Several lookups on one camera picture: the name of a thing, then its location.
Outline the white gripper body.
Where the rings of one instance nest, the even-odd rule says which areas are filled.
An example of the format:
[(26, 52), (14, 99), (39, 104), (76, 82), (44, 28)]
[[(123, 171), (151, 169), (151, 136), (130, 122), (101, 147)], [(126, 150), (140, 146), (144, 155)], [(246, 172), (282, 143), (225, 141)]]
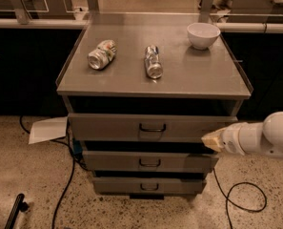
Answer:
[(245, 122), (235, 123), (228, 126), (221, 134), (222, 144), (224, 149), (233, 155), (244, 156), (246, 153), (240, 145), (239, 133), (240, 130), (246, 125)]

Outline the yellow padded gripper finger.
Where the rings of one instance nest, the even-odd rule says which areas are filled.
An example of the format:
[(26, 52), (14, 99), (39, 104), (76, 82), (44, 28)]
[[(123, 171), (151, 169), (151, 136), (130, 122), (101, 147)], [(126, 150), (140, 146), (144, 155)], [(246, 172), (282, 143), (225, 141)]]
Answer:
[(219, 139), (203, 139), (203, 144), (218, 153), (224, 150), (224, 145)]
[(204, 144), (220, 144), (221, 143), (221, 135), (225, 131), (225, 128), (218, 129), (211, 133), (207, 133), (201, 137)]

